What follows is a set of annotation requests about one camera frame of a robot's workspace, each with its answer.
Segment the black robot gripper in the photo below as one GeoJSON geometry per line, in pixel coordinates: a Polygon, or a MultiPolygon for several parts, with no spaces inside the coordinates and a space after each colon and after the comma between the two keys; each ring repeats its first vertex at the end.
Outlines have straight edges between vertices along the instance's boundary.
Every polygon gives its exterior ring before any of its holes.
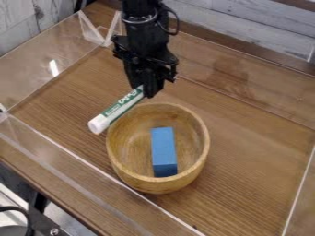
{"type": "Polygon", "coordinates": [[[169,15],[125,15],[122,21],[126,34],[113,37],[114,54],[123,61],[133,89],[143,84],[145,96],[151,99],[165,89],[166,81],[175,81],[179,59],[167,45],[179,30],[170,29],[169,15]]]}

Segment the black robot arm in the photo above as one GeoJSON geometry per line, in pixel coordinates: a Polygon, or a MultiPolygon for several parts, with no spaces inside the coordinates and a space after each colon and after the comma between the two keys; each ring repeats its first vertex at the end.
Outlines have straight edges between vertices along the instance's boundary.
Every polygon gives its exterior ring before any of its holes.
{"type": "Polygon", "coordinates": [[[166,81],[174,82],[179,59],[169,50],[169,37],[179,30],[169,29],[169,14],[177,12],[163,0],[122,0],[122,21],[126,35],[111,38],[114,55],[123,61],[133,89],[143,87],[151,99],[163,89],[166,81]]]}

